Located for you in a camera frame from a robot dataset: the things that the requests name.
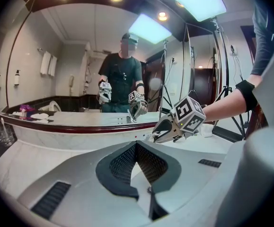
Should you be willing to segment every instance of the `light panel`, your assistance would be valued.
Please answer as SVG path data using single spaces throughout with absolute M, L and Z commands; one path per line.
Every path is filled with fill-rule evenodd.
M 181 3 L 199 22 L 226 12 L 222 0 L 175 0 Z
M 128 32 L 153 44 L 157 44 L 171 36 L 171 32 L 145 14 L 139 15 L 136 21 L 134 21 L 132 26 L 129 28 Z

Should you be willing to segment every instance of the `bathroom mirror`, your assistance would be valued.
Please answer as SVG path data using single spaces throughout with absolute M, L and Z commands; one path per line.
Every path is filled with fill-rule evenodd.
M 171 109 L 187 95 L 188 30 L 172 10 L 135 2 L 128 6 L 62 0 L 55 5 L 36 0 L 15 39 L 7 74 L 6 116 L 69 126 L 157 122 L 160 108 Z M 149 104 L 147 114 L 136 122 L 129 119 L 127 109 L 102 113 L 97 96 L 99 70 L 106 57 L 120 58 L 122 37 L 128 32 L 139 39 L 130 63 L 141 65 Z M 128 85 L 133 92 L 135 78 Z M 125 98 L 128 106 L 128 94 Z
M 220 64 L 218 47 L 211 31 L 188 25 L 190 34 L 191 78 L 189 96 L 201 105 L 212 104 L 218 94 Z
M 10 0 L 0 15 L 0 113 L 8 109 L 6 75 L 16 35 L 34 0 Z

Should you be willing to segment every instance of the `light stand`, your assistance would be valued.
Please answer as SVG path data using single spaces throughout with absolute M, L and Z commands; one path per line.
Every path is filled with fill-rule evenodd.
M 163 44 L 164 44 L 164 53 L 163 53 L 164 54 L 164 61 L 163 61 L 163 67 L 164 67 L 164 69 L 166 69 L 167 40 L 164 40 Z M 160 108 L 159 108 L 159 111 L 160 111 L 160 113 L 159 113 L 159 119 L 161 118 L 161 114 L 162 114 L 164 85 L 165 85 L 165 81 L 163 82 L 163 85 L 162 85 L 162 96 L 161 96 L 161 104 L 160 104 Z
M 223 49 L 224 49 L 224 53 L 225 53 L 225 68 L 226 68 L 226 86 L 223 86 L 223 90 L 220 92 L 220 94 L 217 96 L 216 100 L 214 102 L 217 102 L 218 100 L 221 99 L 221 96 L 223 95 L 224 93 L 224 97 L 226 97 L 228 95 L 228 92 L 232 92 L 232 88 L 229 87 L 229 80 L 230 80 L 230 75 L 229 75 L 229 67 L 228 67 L 228 57 L 227 57 L 227 52 L 226 52 L 226 47 L 225 47 L 225 42 L 224 42 L 224 38 L 223 38 L 223 35 L 222 35 L 222 32 L 220 30 L 220 27 L 218 25 L 218 22 L 217 22 L 217 19 L 216 18 L 213 18 L 212 19 L 212 22 L 214 23 L 215 27 L 216 27 L 216 30 L 217 30 L 217 33 L 220 35 L 220 39 L 221 39 L 221 42 L 222 42 L 222 46 L 223 46 Z M 241 124 L 241 127 L 239 126 L 237 120 L 232 117 L 232 120 L 234 121 L 234 123 L 236 124 L 237 128 L 239 129 L 243 139 L 245 140 L 246 139 L 246 136 L 245 136 L 245 129 L 244 129 L 244 123 L 243 123 L 243 118 L 242 118 L 242 115 L 239 114 L 239 118 L 240 118 L 240 124 Z M 217 120 L 215 123 L 214 123 L 214 126 L 213 128 L 215 128 L 217 126 L 217 123 L 219 122 L 219 120 Z
M 192 89 L 189 91 L 188 95 L 193 98 L 195 101 L 199 102 L 199 98 L 197 95 L 197 92 L 194 89 L 194 80 L 195 80 L 195 57 L 194 57 L 194 47 L 190 47 L 190 55 L 193 60 L 193 76 L 192 76 Z

